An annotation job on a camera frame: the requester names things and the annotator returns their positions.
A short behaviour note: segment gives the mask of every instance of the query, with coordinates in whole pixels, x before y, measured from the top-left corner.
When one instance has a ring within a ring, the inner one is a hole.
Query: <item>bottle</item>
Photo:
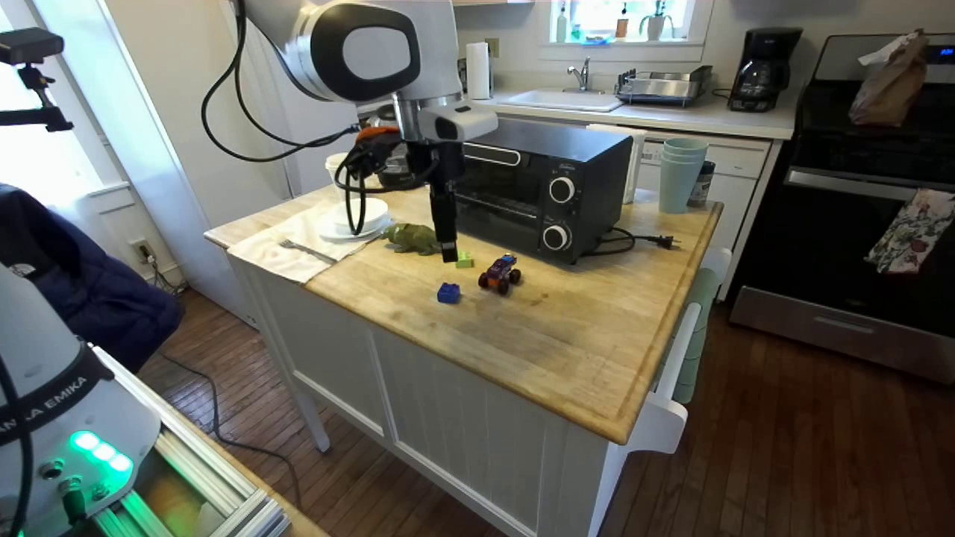
[[[630,26],[630,14],[628,14],[628,4],[621,5],[621,19],[615,26],[615,38],[624,41],[628,38],[628,26]]]
[[[570,26],[568,5],[561,5],[556,41],[568,41],[568,26]]]

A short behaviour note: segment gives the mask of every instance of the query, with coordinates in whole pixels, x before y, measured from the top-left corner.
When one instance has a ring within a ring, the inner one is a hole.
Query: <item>cord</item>
[[[22,492],[18,492],[18,507],[15,507],[12,526],[10,526],[10,535],[22,535],[22,529],[28,526],[28,507],[31,507],[31,495],[34,495],[34,435],[28,430],[22,398],[18,398],[18,389],[12,386],[12,375],[7,369],[4,354],[0,354],[0,389],[4,389],[7,405],[12,408],[15,424],[22,430],[22,454],[24,454]]]
[[[352,235],[362,235],[364,231],[364,214],[368,214],[368,193],[382,193],[382,192],[400,192],[400,189],[419,189],[419,181],[406,181],[406,184],[389,184],[386,181],[386,169],[382,165],[389,160],[392,150],[400,143],[398,131],[392,141],[376,143],[389,137],[389,131],[359,131],[359,143],[351,150],[351,156],[337,165],[336,169],[336,184],[342,192],[346,192],[346,217],[351,217],[351,231]],[[416,178],[427,178],[433,169],[439,168],[439,152],[431,150],[431,165],[427,169],[416,174]],[[379,174],[379,178],[386,181],[386,189],[368,189],[368,177]]]
[[[658,248],[667,248],[667,250],[679,248],[676,235],[643,235],[643,234],[630,234],[624,226],[613,226],[609,234],[601,235],[597,248],[589,256],[628,254],[636,248],[636,241],[655,241]]]
[[[154,287],[170,292],[170,296],[183,296],[186,287],[174,287],[174,280],[168,274],[161,274],[160,259],[154,254],[148,254],[148,265],[154,271]]]
[[[255,450],[255,454],[263,454],[263,456],[271,456],[271,460],[285,462],[285,465],[289,469],[289,477],[294,477],[297,505],[301,507],[300,472],[297,472],[294,460],[285,456],[285,454],[279,454],[279,450],[267,450],[267,447],[257,447],[257,445],[245,445],[245,441],[228,438],[228,435],[218,430],[222,417],[218,417],[218,389],[216,389],[216,378],[207,375],[207,374],[201,374],[201,369],[194,369],[194,366],[189,366],[189,363],[183,363],[183,362],[174,359],[174,354],[164,354],[164,353],[160,353],[160,354],[161,354],[164,362],[170,362],[174,366],[198,375],[198,378],[204,378],[204,383],[210,386],[210,395],[213,395],[213,427],[210,427],[207,433],[213,433],[218,441],[233,445],[233,447],[240,447],[240,450]]]
[[[280,159],[286,159],[286,156],[297,156],[297,152],[301,152],[301,150],[330,146],[330,143],[342,141],[345,135],[359,131],[359,123],[357,123],[357,126],[346,126],[346,129],[342,129],[342,131],[336,131],[336,135],[315,137],[315,141],[309,141],[309,143],[297,143],[297,141],[286,141],[286,137],[268,131],[263,123],[257,123],[255,113],[252,113],[248,104],[245,104],[245,92],[242,92],[242,80],[240,80],[242,52],[245,52],[245,0],[237,0],[237,38],[240,38],[240,41],[237,41],[233,59],[231,59],[228,68],[216,78],[216,84],[207,90],[204,104],[201,104],[204,131],[207,131],[207,137],[210,137],[222,152],[228,152],[231,159],[240,159],[240,160],[268,165],[268,160],[280,160]],[[274,152],[274,156],[242,156],[242,152],[237,152],[237,150],[231,150],[228,143],[218,141],[218,135],[213,131],[213,123],[210,123],[210,104],[213,104],[213,95],[216,95],[231,78],[237,80],[237,102],[240,102],[245,120],[248,120],[257,131],[263,131],[267,137],[271,137],[271,141],[279,141],[279,143],[285,143],[285,146],[289,146],[289,150],[280,150],[280,152]]]

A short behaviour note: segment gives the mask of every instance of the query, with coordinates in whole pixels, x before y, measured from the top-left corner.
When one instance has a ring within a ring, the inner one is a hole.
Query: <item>outlet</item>
[[[133,256],[134,256],[139,263],[145,263],[145,265],[154,265],[154,263],[155,263],[154,244],[149,244],[148,238],[134,238],[134,241],[128,241],[128,248],[133,248]]]
[[[498,41],[498,38],[485,38],[485,41],[488,41],[488,53],[489,53],[489,56],[498,56],[503,41]]]

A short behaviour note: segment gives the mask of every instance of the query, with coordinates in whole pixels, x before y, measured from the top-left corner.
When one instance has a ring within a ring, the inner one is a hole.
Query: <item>wooden floor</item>
[[[218,383],[224,435],[294,460],[301,510],[325,532],[498,535],[337,416],[325,416],[336,450],[319,456],[257,331],[194,292],[186,310],[164,353]],[[213,424],[204,383],[164,359],[142,375],[191,422]],[[297,498],[280,462],[231,450]],[[952,537],[955,390],[718,314],[680,450],[630,456],[601,535]]]

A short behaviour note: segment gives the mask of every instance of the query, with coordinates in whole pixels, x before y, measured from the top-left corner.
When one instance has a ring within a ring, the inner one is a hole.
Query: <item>coffee maker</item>
[[[801,26],[755,26],[747,32],[737,80],[728,95],[733,110],[764,113],[776,107],[779,92],[788,86],[788,59],[801,37]]]

